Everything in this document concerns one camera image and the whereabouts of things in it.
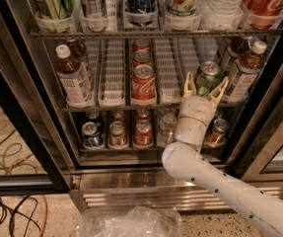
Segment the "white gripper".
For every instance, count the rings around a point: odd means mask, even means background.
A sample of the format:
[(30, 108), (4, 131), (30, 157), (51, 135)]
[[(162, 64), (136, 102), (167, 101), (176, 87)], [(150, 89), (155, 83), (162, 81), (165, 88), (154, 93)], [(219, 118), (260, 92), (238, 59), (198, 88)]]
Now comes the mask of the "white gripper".
[(196, 95), (193, 73), (188, 72), (183, 89), (184, 100), (179, 105), (178, 116), (180, 118), (198, 119), (206, 126), (214, 118), (216, 108), (218, 107), (225, 90), (229, 84), (229, 77), (226, 76), (221, 83), (215, 87), (208, 95), (208, 99)]

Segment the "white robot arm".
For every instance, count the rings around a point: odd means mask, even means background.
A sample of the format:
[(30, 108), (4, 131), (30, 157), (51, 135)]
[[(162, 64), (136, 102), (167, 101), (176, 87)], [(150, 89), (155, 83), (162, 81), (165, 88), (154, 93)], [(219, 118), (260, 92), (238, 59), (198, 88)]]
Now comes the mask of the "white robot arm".
[(196, 94), (193, 74), (186, 74), (175, 141), (162, 155), (164, 168), (171, 177), (207, 190), (269, 237), (283, 237), (283, 200), (220, 171), (200, 154), (228, 83), (223, 79), (208, 96), (201, 97)]

